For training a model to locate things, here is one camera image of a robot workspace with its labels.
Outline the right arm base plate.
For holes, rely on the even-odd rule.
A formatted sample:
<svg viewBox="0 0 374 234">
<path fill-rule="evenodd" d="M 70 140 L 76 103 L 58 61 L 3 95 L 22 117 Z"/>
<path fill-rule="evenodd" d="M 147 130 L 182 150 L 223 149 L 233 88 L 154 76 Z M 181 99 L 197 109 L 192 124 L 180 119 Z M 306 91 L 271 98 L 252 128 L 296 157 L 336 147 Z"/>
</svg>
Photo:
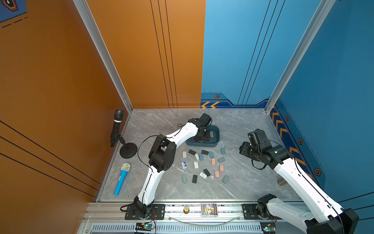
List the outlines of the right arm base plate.
<svg viewBox="0 0 374 234">
<path fill-rule="evenodd" d="M 260 220 L 257 204 L 242 204 L 243 217 L 245 220 Z"/>
</svg>

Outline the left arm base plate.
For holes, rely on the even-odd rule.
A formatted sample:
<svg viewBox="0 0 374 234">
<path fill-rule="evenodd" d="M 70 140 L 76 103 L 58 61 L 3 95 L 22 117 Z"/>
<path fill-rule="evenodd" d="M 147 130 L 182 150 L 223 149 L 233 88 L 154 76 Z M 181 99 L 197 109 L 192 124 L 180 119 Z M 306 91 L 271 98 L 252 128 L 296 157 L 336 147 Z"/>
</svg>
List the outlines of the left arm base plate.
<svg viewBox="0 0 374 234">
<path fill-rule="evenodd" d="M 146 211 L 145 214 L 141 214 L 137 211 L 134 204 L 129 205 L 125 212 L 126 220 L 151 220 L 156 218 L 157 220 L 163 220 L 165 216 L 165 204 L 152 204 L 152 207 L 149 211 Z"/>
</svg>

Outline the white blue stained eraser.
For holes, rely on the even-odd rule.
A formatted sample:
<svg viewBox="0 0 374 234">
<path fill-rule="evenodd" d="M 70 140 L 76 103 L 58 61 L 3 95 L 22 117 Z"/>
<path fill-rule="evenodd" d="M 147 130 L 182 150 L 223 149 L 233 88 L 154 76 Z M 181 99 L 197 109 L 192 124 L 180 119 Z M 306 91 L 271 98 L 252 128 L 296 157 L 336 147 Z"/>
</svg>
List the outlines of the white blue stained eraser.
<svg viewBox="0 0 374 234">
<path fill-rule="evenodd" d="M 182 168 L 183 169 L 187 169 L 187 164 L 183 161 L 183 162 L 181 162 L 181 165 L 182 165 Z"/>
</svg>

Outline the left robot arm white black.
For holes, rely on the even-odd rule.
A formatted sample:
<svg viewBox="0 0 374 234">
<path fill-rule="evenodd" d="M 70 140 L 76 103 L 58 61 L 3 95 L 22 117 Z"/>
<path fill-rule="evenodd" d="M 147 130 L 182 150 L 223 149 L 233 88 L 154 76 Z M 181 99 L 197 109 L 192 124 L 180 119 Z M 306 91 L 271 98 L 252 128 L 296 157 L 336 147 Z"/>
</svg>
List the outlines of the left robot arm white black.
<svg viewBox="0 0 374 234">
<path fill-rule="evenodd" d="M 151 213 L 155 192 L 163 174 L 173 165 L 177 148 L 190 138 L 208 139 L 208 127 L 212 118 L 203 114 L 200 118 L 189 119 L 174 133 L 157 135 L 149 152 L 149 170 L 140 193 L 134 198 L 136 210 L 143 216 Z"/>
</svg>

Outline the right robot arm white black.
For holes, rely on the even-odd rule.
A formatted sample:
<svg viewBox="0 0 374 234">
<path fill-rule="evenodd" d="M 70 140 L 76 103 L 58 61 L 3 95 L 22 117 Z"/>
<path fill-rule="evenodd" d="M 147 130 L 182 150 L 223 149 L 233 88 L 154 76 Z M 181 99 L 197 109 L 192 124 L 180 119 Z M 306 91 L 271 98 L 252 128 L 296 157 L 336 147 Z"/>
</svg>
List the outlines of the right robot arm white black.
<svg viewBox="0 0 374 234">
<path fill-rule="evenodd" d="M 289 205 L 275 195 L 258 199 L 257 215 L 263 219 L 278 217 L 306 234 L 352 234 L 359 217 L 353 209 L 344 209 L 330 198 L 298 165 L 292 154 L 281 145 L 251 145 L 243 142 L 241 155 L 269 166 L 299 195 L 309 211 Z"/>
</svg>

